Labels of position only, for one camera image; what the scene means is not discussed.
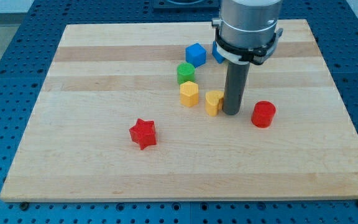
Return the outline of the blue block behind arm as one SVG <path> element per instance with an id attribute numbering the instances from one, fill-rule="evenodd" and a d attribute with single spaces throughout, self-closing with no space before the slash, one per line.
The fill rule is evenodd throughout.
<path id="1" fill-rule="evenodd" d="M 212 55 L 218 64 L 221 64 L 225 61 L 225 58 L 218 52 L 217 44 L 215 41 L 213 42 Z"/>

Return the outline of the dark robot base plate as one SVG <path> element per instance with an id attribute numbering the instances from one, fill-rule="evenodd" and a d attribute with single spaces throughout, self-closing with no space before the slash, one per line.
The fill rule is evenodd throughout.
<path id="1" fill-rule="evenodd" d="M 217 9 L 220 0 L 152 0 L 154 9 Z"/>

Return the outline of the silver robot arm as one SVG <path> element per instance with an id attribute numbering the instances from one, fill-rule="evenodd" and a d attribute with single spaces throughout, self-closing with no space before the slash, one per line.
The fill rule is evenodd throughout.
<path id="1" fill-rule="evenodd" d="M 219 17 L 212 21 L 216 43 L 227 52 L 269 47 L 275 33 L 282 0 L 222 0 Z"/>

